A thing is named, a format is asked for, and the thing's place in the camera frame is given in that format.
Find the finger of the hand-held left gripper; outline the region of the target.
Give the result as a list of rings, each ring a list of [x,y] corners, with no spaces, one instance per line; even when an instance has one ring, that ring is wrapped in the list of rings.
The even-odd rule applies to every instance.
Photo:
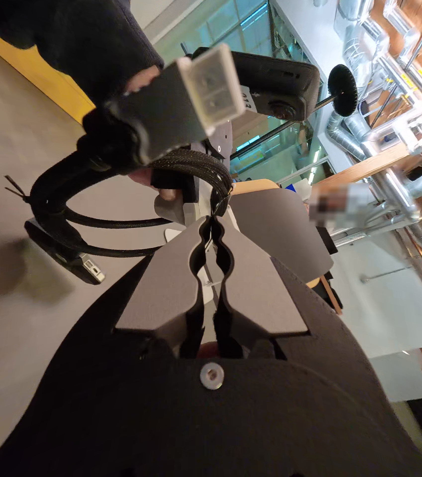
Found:
[[[201,217],[211,214],[212,186],[194,183],[183,190],[184,225],[190,226]]]

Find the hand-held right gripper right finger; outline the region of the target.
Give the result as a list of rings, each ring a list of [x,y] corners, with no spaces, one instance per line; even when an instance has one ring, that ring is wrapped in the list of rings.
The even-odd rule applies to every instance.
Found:
[[[223,273],[214,329],[220,354],[243,354],[257,341],[309,334],[272,257],[222,218],[213,218]]]

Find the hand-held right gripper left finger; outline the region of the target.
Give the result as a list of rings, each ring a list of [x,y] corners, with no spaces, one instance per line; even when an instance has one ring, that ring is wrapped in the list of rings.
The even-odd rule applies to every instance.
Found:
[[[204,334],[198,272],[206,262],[210,217],[202,217],[150,260],[115,328],[165,340],[181,358],[195,358]]]

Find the person's left forearm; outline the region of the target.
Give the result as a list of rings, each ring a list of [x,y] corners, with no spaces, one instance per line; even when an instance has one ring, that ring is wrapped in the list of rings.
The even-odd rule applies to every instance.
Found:
[[[164,67],[129,1],[0,0],[0,38],[21,50],[36,47],[96,106],[141,71]]]

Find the person's left hand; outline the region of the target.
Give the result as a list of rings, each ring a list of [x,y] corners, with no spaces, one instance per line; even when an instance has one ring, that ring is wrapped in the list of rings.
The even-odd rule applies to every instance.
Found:
[[[136,93],[142,88],[148,86],[156,77],[160,75],[160,69],[153,65],[147,69],[141,70],[136,75],[134,75],[127,83],[125,88],[126,93]],[[175,189],[165,189],[165,188],[155,188],[151,185],[152,171],[149,169],[141,169],[135,172],[132,172],[128,177],[145,187],[152,188],[158,192],[159,196],[166,201],[173,201],[178,198],[178,190]]]

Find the white metal stand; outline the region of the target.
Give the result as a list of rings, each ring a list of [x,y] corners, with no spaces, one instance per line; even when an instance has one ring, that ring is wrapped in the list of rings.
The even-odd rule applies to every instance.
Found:
[[[230,223],[236,230],[240,231],[237,220],[230,206],[224,215],[224,221]],[[166,243],[172,241],[181,233],[181,230],[165,229],[164,236]],[[223,272],[217,265],[216,247],[213,242],[206,246],[206,263],[198,272],[198,278],[202,284],[203,302],[207,305],[210,302],[218,303],[221,282],[224,277]]]

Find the monitor on white stand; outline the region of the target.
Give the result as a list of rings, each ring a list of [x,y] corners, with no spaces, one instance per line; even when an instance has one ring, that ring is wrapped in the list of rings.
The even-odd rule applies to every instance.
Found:
[[[326,228],[310,222],[306,204],[296,192],[268,179],[236,182],[230,207],[243,235],[342,314],[343,305],[330,284],[337,247]]]

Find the black round ceiling fixture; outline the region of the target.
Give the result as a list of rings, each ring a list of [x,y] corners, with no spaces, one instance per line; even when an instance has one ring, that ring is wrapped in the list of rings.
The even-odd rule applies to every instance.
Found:
[[[355,78],[347,66],[336,65],[327,81],[328,92],[333,97],[334,111],[348,117],[355,112],[358,103],[358,90]]]

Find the shiny insulated ceiling pipes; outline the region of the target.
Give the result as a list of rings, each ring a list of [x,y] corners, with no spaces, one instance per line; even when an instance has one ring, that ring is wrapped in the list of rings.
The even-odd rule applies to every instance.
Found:
[[[420,33],[397,1],[385,1],[383,17],[404,42],[394,58],[387,32],[370,16],[373,5],[374,1],[338,2],[334,28],[344,41],[343,57],[357,81],[358,104],[387,90],[388,99],[403,100],[406,110],[371,129],[357,109],[341,126],[356,138],[367,159],[388,152],[399,161],[422,153],[422,67],[415,60]],[[369,179],[383,202],[372,209],[362,231],[351,238],[406,228],[422,248],[422,211],[417,204],[422,197],[422,176],[408,180],[389,166]]]

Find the yellow bin with cardboard divider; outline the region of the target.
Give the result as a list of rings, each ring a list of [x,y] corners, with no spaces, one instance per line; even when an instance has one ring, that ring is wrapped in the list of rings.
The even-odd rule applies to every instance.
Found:
[[[36,46],[23,50],[0,38],[0,57],[23,75],[76,122],[95,105],[68,75],[49,66]]]

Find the silver ventilation duct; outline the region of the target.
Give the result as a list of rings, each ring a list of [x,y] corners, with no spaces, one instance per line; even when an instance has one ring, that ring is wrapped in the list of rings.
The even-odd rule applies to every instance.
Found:
[[[330,140],[337,144],[344,152],[352,156],[357,162],[363,162],[367,159],[367,156],[356,138],[341,126],[343,119],[344,117],[340,116],[334,110],[328,119],[326,134]]]

